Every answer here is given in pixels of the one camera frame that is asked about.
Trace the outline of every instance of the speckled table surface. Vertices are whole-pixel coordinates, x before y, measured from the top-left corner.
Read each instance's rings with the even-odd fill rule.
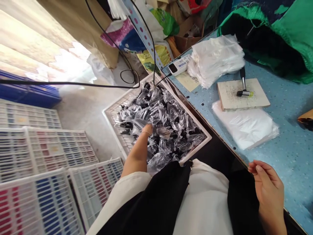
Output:
[[[219,100],[216,82],[209,89],[198,86],[189,92],[174,76],[169,78],[185,97],[189,96],[188,101],[245,163],[257,159],[274,167],[285,185],[285,208],[308,234],[313,234],[313,132],[297,122],[301,114],[313,108],[313,84],[290,82],[249,62],[245,69],[246,78],[259,80],[271,103],[264,110],[280,126],[278,137],[251,150],[239,149],[215,116],[212,104]],[[218,81],[237,79],[240,79],[238,74],[231,74]]]

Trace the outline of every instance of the white cloth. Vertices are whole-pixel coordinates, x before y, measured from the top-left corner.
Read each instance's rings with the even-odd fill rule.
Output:
[[[96,235],[127,201],[145,190],[151,176],[135,172],[121,178],[87,235]],[[210,166],[193,160],[189,186],[179,209],[173,235],[233,234],[228,213],[228,179]]]

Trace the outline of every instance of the hammer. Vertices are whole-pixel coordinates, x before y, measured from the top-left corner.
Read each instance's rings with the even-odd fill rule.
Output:
[[[246,88],[246,71],[245,67],[240,70],[240,77],[242,81],[242,91],[237,91],[237,96],[239,97],[251,97],[253,96],[253,92],[247,91]]]

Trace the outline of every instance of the plastic crate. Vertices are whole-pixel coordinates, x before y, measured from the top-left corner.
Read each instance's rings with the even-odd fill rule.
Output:
[[[98,163],[85,131],[23,127],[35,173]]]
[[[0,184],[0,235],[83,235],[65,169]]]
[[[117,158],[91,166],[71,168],[68,171],[88,231],[121,177],[123,163]]]
[[[0,70],[0,80],[33,81]],[[59,90],[49,85],[9,85],[0,84],[0,99],[34,105],[43,108],[52,108],[62,99]]]
[[[32,126],[62,129],[58,112],[0,99],[0,128]]]
[[[0,182],[33,174],[25,130],[0,128]]]
[[[160,80],[161,80],[160,77],[156,74],[155,83],[159,82]],[[142,90],[143,84],[145,84],[146,82],[149,82],[152,87],[154,86],[153,85],[153,73],[149,74],[145,79],[143,79],[141,81],[140,88],[130,89],[124,95],[122,95],[120,98],[118,98],[115,102],[113,102],[109,107],[107,107],[106,109],[104,109],[102,111],[105,119],[109,123],[109,127],[110,127],[110,129],[113,133],[113,136],[115,137],[125,159],[127,158],[127,155],[129,154],[131,148],[133,147],[132,142],[134,139],[132,136],[119,134],[119,131],[114,128],[114,125],[119,123],[118,118],[117,118],[117,113],[119,111],[121,111],[121,105],[128,105],[135,97],[138,96],[138,94]],[[171,93],[171,95],[174,97],[174,99],[189,114],[189,116],[193,119],[193,121],[199,127],[199,129],[201,129],[202,132],[206,135],[206,138],[202,141],[201,144],[199,144],[197,147],[195,147],[193,150],[191,150],[187,156],[185,156],[184,158],[182,158],[180,160],[179,163],[182,165],[189,158],[191,158],[198,150],[200,150],[206,143],[208,143],[212,139],[212,136],[200,124],[200,122],[190,112],[190,110],[183,104],[183,102],[175,95],[175,93],[169,88],[169,86],[164,82],[164,80],[159,84],[159,86],[168,90]]]

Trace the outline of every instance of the green bag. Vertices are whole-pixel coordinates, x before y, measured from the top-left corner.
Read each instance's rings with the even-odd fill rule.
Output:
[[[259,64],[278,76],[309,84],[313,82],[312,9],[313,1],[296,0],[270,24],[260,6],[241,6],[223,21],[217,35],[236,34],[244,52]]]
[[[150,10],[150,12],[154,15],[159,24],[162,26],[163,33],[166,36],[173,36],[179,33],[179,25],[170,13],[167,13],[166,11],[159,8],[152,9]]]

